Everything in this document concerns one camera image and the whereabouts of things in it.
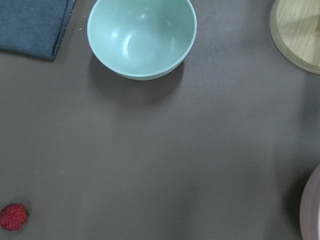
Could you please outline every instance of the gray table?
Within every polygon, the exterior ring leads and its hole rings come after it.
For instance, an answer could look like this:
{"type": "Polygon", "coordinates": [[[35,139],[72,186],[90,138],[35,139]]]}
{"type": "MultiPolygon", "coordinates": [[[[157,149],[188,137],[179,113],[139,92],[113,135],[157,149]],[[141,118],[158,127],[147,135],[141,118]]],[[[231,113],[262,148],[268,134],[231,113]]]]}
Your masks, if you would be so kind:
{"type": "Polygon", "coordinates": [[[273,0],[192,0],[185,61],[122,78],[89,47],[78,0],[54,62],[0,52],[2,240],[301,240],[320,160],[320,76],[269,32],[273,0]]]}

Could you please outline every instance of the round wooden board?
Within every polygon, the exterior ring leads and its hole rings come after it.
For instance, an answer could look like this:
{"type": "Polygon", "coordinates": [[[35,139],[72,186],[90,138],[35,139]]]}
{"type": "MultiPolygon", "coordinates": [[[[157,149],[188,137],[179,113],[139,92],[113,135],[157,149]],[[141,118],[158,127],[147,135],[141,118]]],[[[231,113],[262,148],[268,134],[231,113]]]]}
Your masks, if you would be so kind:
{"type": "Polygon", "coordinates": [[[293,64],[320,74],[320,0],[276,0],[270,32],[279,51],[293,64]]]}

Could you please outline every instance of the mint green bowl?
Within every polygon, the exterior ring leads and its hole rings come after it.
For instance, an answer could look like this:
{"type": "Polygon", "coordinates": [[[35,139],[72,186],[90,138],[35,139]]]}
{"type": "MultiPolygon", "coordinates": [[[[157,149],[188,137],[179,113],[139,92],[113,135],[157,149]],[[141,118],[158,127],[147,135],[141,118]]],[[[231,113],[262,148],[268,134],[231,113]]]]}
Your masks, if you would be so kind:
{"type": "Polygon", "coordinates": [[[190,51],[197,18],[189,0],[98,0],[87,24],[95,56],[135,80],[162,77],[190,51]]]}

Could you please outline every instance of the cloth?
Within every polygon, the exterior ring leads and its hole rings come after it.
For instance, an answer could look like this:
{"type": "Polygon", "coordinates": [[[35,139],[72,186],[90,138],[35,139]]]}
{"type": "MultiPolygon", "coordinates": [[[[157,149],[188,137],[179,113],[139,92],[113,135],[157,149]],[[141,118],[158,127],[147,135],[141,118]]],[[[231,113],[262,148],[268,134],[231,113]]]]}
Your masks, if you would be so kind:
{"type": "Polygon", "coordinates": [[[54,60],[75,0],[0,0],[0,49],[54,60]]]}

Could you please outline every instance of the red berry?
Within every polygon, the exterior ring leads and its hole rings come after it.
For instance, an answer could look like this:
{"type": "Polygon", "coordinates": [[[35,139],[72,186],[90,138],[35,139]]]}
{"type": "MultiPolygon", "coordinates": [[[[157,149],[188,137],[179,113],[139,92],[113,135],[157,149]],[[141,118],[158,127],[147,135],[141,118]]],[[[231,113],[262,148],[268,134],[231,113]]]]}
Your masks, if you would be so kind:
{"type": "Polygon", "coordinates": [[[20,203],[12,203],[0,211],[0,226],[8,231],[20,229],[27,220],[25,206],[20,203]]]}

